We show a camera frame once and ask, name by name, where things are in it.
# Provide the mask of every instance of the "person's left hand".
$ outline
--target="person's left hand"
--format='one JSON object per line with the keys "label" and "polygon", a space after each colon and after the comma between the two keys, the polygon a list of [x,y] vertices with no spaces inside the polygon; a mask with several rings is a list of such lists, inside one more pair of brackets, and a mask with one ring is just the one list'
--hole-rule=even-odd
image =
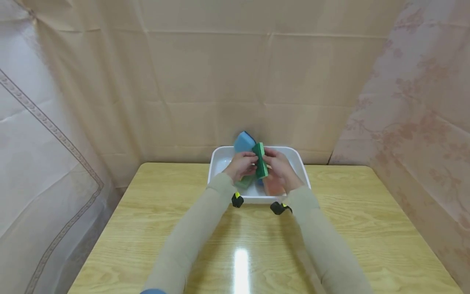
{"label": "person's left hand", "polygon": [[245,175],[252,175],[256,171],[253,164],[258,161],[258,156],[253,152],[240,152],[235,154],[228,167],[223,171],[235,183]]}

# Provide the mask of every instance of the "wood grain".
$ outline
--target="wood grain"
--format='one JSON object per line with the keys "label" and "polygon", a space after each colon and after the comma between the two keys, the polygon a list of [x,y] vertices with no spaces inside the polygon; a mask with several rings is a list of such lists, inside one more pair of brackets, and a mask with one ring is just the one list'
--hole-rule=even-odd
{"label": "wood grain", "polygon": [[[139,293],[165,238],[204,191],[208,169],[143,164],[69,293]],[[306,169],[322,210],[375,293],[461,293],[370,168]],[[244,205],[224,214],[185,293],[315,293],[318,283],[292,215]]]}

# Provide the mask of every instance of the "green sponge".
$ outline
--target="green sponge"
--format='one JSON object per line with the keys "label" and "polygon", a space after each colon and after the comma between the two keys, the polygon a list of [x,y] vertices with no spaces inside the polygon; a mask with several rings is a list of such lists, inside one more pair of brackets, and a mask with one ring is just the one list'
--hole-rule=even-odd
{"label": "green sponge", "polygon": [[242,189],[247,189],[254,181],[255,175],[246,175],[241,180],[235,183],[235,186]]}
{"label": "green sponge", "polygon": [[263,143],[256,143],[253,147],[253,152],[258,156],[258,162],[256,163],[256,178],[262,179],[267,177],[267,165],[263,160],[264,155],[264,145]]}

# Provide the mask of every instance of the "blue sponge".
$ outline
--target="blue sponge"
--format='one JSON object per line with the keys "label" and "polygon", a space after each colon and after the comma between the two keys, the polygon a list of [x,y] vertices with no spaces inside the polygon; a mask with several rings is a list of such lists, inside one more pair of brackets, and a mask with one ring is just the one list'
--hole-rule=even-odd
{"label": "blue sponge", "polygon": [[241,132],[234,142],[235,153],[249,151],[255,147],[255,140],[245,131]]}

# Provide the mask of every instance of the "black clip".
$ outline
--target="black clip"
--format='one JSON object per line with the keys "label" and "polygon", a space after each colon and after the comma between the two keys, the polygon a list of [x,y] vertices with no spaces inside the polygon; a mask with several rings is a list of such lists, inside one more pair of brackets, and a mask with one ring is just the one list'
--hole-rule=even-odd
{"label": "black clip", "polygon": [[282,214],[286,209],[289,209],[290,212],[292,212],[292,209],[289,206],[285,205],[284,203],[279,203],[277,201],[271,204],[269,208],[271,208],[275,215]]}
{"label": "black clip", "polygon": [[240,196],[240,193],[235,192],[235,194],[232,196],[232,205],[236,208],[240,208],[243,202],[244,200],[243,197]]}

